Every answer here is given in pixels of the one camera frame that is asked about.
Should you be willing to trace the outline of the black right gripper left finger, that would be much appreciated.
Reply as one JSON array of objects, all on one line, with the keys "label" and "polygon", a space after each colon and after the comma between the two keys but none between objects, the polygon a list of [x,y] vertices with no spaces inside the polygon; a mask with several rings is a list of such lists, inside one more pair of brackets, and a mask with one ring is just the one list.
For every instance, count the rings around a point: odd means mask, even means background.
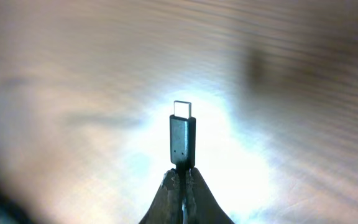
[{"label": "black right gripper left finger", "polygon": [[164,173],[152,203],[140,224],[182,223],[180,177],[175,169]]}]

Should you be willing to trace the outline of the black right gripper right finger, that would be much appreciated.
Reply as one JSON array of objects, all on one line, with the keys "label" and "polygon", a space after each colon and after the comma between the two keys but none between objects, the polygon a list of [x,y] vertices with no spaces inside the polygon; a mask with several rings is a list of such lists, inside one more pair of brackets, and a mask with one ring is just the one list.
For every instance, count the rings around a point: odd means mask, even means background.
[{"label": "black right gripper right finger", "polygon": [[191,224],[234,224],[219,206],[197,168],[185,173],[186,211]]}]

